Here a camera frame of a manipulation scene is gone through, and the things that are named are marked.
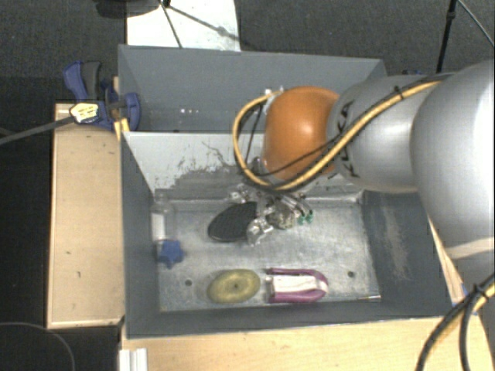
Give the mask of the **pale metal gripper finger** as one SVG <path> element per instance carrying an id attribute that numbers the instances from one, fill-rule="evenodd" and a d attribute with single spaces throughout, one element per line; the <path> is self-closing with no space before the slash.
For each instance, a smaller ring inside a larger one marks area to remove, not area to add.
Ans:
<path id="1" fill-rule="evenodd" d="M 250 191 L 246 189 L 235 189 L 228 193 L 228 200 L 235 205 L 246 204 L 251 201 Z"/>
<path id="2" fill-rule="evenodd" d="M 247 243 L 250 246 L 255 246 L 274 230 L 274 227 L 266 220 L 264 216 L 260 216 L 252 220 L 247 226 Z"/>

